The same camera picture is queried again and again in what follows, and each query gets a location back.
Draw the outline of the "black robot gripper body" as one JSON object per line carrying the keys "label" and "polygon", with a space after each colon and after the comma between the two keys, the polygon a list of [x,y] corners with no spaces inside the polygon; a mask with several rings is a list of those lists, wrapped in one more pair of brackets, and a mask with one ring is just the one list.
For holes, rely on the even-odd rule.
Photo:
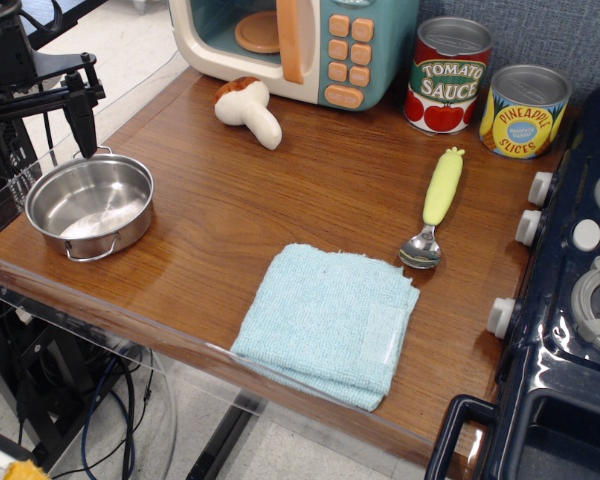
{"label": "black robot gripper body", "polygon": [[89,53],[31,48],[19,22],[0,22],[0,122],[64,108],[83,113],[105,97]]}

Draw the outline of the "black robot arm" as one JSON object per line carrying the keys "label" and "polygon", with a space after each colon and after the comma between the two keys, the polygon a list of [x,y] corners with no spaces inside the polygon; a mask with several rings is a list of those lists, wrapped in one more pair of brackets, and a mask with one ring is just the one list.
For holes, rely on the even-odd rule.
{"label": "black robot arm", "polygon": [[36,161],[23,119],[62,110],[80,152],[98,149],[93,108],[105,97],[89,53],[36,51],[21,21],[33,19],[20,1],[0,1],[0,178],[10,179]]}

